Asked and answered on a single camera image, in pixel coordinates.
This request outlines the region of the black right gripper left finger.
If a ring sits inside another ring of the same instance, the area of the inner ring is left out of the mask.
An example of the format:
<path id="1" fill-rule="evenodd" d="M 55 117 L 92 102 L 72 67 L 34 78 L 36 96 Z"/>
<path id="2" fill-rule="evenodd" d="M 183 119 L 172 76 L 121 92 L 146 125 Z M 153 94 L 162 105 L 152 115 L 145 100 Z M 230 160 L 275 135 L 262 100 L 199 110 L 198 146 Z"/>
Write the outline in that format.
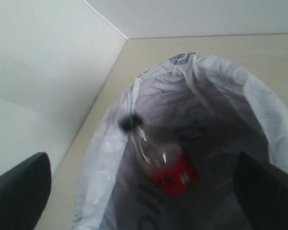
<path id="1" fill-rule="evenodd" d="M 0 230 L 33 230 L 51 192 L 48 155 L 39 152 L 0 176 Z"/>

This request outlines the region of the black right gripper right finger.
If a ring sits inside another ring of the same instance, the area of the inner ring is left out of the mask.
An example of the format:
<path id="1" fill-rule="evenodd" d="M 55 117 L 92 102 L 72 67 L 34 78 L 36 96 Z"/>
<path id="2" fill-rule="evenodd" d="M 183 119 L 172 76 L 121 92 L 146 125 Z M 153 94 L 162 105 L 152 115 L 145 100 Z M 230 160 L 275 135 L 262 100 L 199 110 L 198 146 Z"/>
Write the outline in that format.
<path id="1" fill-rule="evenodd" d="M 254 230 L 288 230 L 288 174 L 244 152 L 233 174 L 238 203 Z"/>

